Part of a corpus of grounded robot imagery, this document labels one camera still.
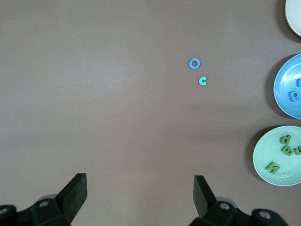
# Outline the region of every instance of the white plate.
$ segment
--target white plate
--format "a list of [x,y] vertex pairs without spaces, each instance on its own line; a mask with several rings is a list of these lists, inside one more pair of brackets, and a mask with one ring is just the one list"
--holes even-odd
[[285,16],[290,28],[301,36],[301,0],[286,0]]

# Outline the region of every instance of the mint green plate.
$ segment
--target mint green plate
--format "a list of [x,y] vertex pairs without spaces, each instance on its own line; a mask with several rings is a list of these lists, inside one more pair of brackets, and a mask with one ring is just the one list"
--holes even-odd
[[[291,135],[288,144],[280,142],[281,137]],[[258,175],[266,182],[277,186],[292,186],[301,182],[301,155],[295,152],[288,156],[281,151],[288,145],[291,149],[301,146],[301,128],[281,126],[264,134],[257,142],[253,153],[253,164]],[[266,167],[274,162],[280,167],[274,174]]]

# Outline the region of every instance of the circular bolt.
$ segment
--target circular bolt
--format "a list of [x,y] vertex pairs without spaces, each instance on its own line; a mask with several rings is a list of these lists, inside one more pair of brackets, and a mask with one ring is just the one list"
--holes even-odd
[[47,206],[48,205],[48,202],[47,201],[44,201],[44,202],[41,202],[39,204],[39,207],[44,207],[44,206]]
[[223,210],[230,210],[230,206],[224,202],[222,202],[220,204],[220,207],[223,209]]
[[6,208],[4,208],[4,209],[1,209],[1,210],[0,210],[0,215],[1,215],[1,214],[3,214],[3,213],[6,213],[6,212],[7,212],[7,210],[8,210],[8,209],[6,209]]
[[262,217],[262,218],[265,218],[265,219],[271,219],[271,215],[266,212],[266,211],[260,211],[259,212],[259,215]]

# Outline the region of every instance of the blue plate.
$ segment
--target blue plate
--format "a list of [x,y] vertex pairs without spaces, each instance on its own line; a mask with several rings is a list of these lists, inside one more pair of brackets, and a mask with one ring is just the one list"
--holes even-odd
[[274,82],[274,97],[283,112],[301,119],[301,54],[280,68]]

